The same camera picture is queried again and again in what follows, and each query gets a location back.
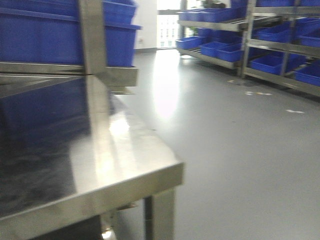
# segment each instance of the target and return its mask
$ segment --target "table leg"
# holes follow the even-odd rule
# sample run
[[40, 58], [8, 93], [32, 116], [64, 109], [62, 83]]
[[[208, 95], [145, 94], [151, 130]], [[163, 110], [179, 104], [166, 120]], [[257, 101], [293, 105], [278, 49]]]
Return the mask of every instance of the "table leg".
[[174, 213], [174, 189], [145, 198], [145, 239], [174, 240]]

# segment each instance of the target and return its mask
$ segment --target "metal pole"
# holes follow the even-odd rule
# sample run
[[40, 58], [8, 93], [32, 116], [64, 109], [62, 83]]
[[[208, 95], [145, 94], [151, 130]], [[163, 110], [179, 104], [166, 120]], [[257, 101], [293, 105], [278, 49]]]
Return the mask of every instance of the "metal pole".
[[106, 72], [107, 51], [101, 0], [78, 0], [86, 75]]
[[255, 11], [255, 7], [257, 4], [257, 0], [249, 0], [248, 1], [248, 8], [247, 8], [247, 21], [248, 21], [248, 31], [246, 34], [246, 38], [244, 40], [244, 53], [243, 53], [243, 63], [242, 63], [242, 74], [241, 77], [244, 79], [245, 78], [245, 69], [247, 68], [248, 65], [248, 60], [249, 60], [249, 50], [250, 47], [248, 46], [249, 40], [252, 38], [252, 31], [254, 29], [254, 20], [255, 17], [253, 15]]

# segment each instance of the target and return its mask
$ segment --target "white wall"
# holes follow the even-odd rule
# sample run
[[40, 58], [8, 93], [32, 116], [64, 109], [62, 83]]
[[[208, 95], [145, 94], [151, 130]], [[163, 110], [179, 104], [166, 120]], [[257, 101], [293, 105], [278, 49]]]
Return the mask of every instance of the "white wall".
[[142, 26], [137, 31], [136, 49], [150, 49], [157, 47], [157, 0], [135, 0], [138, 8], [133, 24]]

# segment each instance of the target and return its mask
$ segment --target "window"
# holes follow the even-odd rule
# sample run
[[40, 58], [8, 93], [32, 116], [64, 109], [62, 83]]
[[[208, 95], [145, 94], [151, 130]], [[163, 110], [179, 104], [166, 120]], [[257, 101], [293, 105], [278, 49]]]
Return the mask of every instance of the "window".
[[178, 24], [182, 3], [186, 0], [157, 0], [157, 47], [167, 48], [176, 45], [180, 25]]

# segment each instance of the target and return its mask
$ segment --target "stainless steel shelf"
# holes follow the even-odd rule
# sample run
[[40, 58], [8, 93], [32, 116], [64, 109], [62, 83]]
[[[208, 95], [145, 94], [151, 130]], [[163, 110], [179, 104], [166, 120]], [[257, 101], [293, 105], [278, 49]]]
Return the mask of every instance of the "stainless steel shelf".
[[[279, 18], [260, 16], [254, 19], [257, 27], [265, 25], [266, 23], [277, 22]], [[248, 20], [243, 18], [233, 19], [224, 22], [205, 22], [205, 21], [185, 21], [179, 20], [178, 23], [185, 27], [197, 27], [213, 30], [225, 30], [231, 32], [242, 32], [248, 28]]]
[[189, 55], [195, 58], [198, 58], [200, 60], [206, 61], [208, 63], [211, 64], [215, 64], [215, 65], [219, 65], [228, 69], [237, 69], [238, 66], [241, 65], [241, 63], [239, 61], [236, 62], [230, 62], [230, 61], [224, 61], [215, 57], [210, 57], [210, 56], [206, 56], [206, 55], [202, 55], [200, 53], [200, 48], [192, 48], [192, 49], [188, 49], [188, 50], [184, 50], [181, 48], [177, 48], [177, 50], [184, 55]]
[[302, 17], [320, 16], [320, 6], [299, 6], [296, 9], [296, 14]]
[[254, 7], [254, 16], [287, 16], [295, 13], [294, 6]]
[[291, 54], [300, 54], [320, 58], [320, 47], [304, 46], [275, 41], [264, 41], [258, 39], [250, 39], [248, 41], [248, 46], [259, 49], [268, 49], [273, 51], [288, 52]]
[[258, 79], [266, 80], [278, 85], [282, 85], [301, 92], [320, 96], [320, 86], [311, 85], [302, 81], [297, 81], [288, 77], [271, 74], [264, 71], [255, 70], [249, 67], [244, 69], [244, 74]]
[[[0, 62], [0, 84], [8, 84], [17, 80], [38, 81], [41, 76], [59, 77], [83, 76], [86, 74], [83, 65], [41, 64], [25, 62]], [[137, 85], [138, 69], [136, 67], [111, 67], [105, 68], [101, 80], [110, 87], [134, 87]]]
[[320, 6], [274, 6], [255, 7], [254, 16], [288, 16], [297, 15], [301, 17], [320, 16]]
[[0, 62], [0, 73], [83, 75], [83, 65]]

